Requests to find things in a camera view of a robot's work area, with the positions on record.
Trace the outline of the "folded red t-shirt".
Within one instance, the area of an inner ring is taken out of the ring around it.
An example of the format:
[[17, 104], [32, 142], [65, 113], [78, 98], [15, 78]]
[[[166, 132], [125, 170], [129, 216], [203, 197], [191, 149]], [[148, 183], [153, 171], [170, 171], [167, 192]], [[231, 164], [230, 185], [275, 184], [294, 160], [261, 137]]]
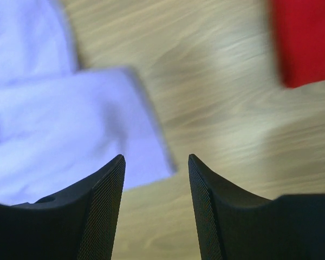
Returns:
[[297, 88], [325, 80], [325, 0], [270, 1], [281, 80]]

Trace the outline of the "purple t-shirt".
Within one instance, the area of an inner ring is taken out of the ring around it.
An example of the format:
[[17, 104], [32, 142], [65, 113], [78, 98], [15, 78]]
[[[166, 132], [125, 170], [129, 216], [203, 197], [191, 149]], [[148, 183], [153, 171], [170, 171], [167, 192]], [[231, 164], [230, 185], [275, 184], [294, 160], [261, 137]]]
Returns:
[[0, 1], [0, 203], [33, 203], [126, 161], [124, 188], [176, 166], [129, 68], [82, 70], [57, 1]]

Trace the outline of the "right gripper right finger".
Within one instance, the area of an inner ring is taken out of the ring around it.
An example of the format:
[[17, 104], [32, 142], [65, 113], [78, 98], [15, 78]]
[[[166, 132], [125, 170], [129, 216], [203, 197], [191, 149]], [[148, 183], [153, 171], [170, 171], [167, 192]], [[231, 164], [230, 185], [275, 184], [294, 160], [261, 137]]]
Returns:
[[194, 154], [188, 172], [202, 259], [325, 259], [325, 194], [266, 199]]

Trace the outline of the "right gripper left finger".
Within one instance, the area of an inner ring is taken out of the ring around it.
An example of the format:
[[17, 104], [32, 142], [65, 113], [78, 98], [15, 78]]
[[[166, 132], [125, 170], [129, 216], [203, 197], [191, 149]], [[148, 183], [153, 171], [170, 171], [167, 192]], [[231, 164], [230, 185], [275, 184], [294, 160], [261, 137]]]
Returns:
[[0, 259], [111, 259], [124, 178], [117, 155], [33, 204], [0, 204]]

